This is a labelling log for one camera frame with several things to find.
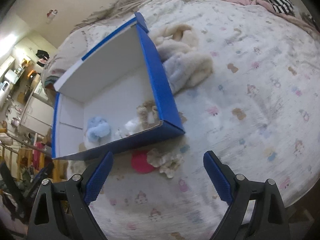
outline blue gripper pad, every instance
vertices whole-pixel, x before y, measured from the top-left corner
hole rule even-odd
[[[85,186],[85,195],[83,200],[87,205],[97,199],[100,190],[111,171],[112,165],[113,155],[112,152],[108,152]]]
[[[223,175],[220,168],[208,152],[206,152],[203,156],[203,165],[220,199],[230,205],[233,201],[231,195],[231,186],[227,178]]]

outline bed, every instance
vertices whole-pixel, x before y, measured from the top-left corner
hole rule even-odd
[[[90,204],[108,239],[209,239],[227,205],[204,170],[207,150],[249,180],[273,178],[285,206],[308,192],[320,172],[319,33],[259,1],[117,0],[76,26],[46,65],[43,83],[59,78],[134,10],[150,30],[192,25],[214,73],[175,96],[185,136],[146,147],[182,153],[172,179],[158,171],[137,174],[131,152],[114,156]],[[71,163],[68,176],[83,170]]]

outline ceiling light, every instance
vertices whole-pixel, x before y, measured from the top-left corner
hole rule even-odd
[[[16,40],[17,36],[13,34],[10,34],[4,39],[0,40],[0,57],[2,57],[12,48]]]

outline white wall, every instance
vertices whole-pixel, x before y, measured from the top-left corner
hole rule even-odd
[[[32,29],[56,48],[69,35],[73,26],[92,12],[107,8],[115,0],[17,0],[14,10]],[[57,9],[54,20],[47,24],[47,12]]]
[[[11,9],[0,24],[0,40],[4,39],[10,34],[14,34],[17,37],[15,42],[16,44],[27,33],[29,33],[30,30],[31,29],[28,24],[15,14],[14,9]],[[9,57],[13,46],[9,47],[8,52],[0,57],[0,65]]]
[[[49,43],[44,37],[42,37],[36,31],[31,31],[27,36],[34,44],[36,44],[41,50],[45,50],[49,53],[49,56],[53,56],[57,52],[57,48]]]

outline blue box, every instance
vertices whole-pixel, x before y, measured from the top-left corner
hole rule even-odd
[[[120,26],[70,67],[55,83],[52,157],[97,158],[174,138],[185,133],[169,83],[142,14]],[[136,107],[154,99],[159,123],[113,140],[115,129],[133,117]],[[111,135],[102,145],[79,152],[87,120],[102,116]]]

